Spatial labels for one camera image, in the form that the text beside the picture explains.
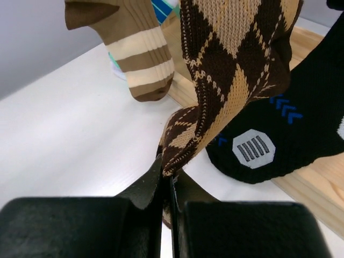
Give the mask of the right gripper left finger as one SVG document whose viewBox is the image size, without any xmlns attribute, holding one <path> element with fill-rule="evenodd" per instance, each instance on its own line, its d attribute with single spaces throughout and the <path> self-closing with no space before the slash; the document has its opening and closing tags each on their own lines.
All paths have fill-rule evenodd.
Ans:
<svg viewBox="0 0 344 258">
<path fill-rule="evenodd" d="M 1 257 L 159 257 L 162 174 L 113 197 L 23 197 L 1 209 Z"/>
</svg>

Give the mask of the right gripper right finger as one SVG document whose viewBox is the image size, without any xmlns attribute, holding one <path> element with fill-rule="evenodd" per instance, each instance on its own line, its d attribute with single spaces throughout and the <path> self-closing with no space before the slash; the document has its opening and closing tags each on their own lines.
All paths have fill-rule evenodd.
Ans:
<svg viewBox="0 0 344 258">
<path fill-rule="evenodd" d="M 182 170 L 169 185 L 174 257 L 331 256 L 302 204 L 221 202 Z"/>
</svg>

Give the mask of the black sock grey blue marks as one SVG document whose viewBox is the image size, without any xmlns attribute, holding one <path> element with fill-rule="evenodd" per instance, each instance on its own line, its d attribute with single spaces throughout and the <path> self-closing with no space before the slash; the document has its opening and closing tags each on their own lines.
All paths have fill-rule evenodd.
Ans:
<svg viewBox="0 0 344 258">
<path fill-rule="evenodd" d="M 343 16 L 291 72 L 287 91 L 250 103 L 207 146 L 223 174 L 255 184 L 343 152 Z"/>
</svg>

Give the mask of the brown argyle sock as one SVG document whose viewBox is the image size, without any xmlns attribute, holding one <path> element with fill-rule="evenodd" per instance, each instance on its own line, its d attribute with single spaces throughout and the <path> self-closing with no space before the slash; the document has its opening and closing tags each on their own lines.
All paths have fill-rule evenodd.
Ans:
<svg viewBox="0 0 344 258">
<path fill-rule="evenodd" d="M 180 1 L 181 47 L 197 102 L 168 119 L 157 153 L 174 181 L 163 206 L 213 201 L 183 167 L 250 102 L 283 93 L 290 84 L 290 36 L 302 1 Z"/>
</svg>

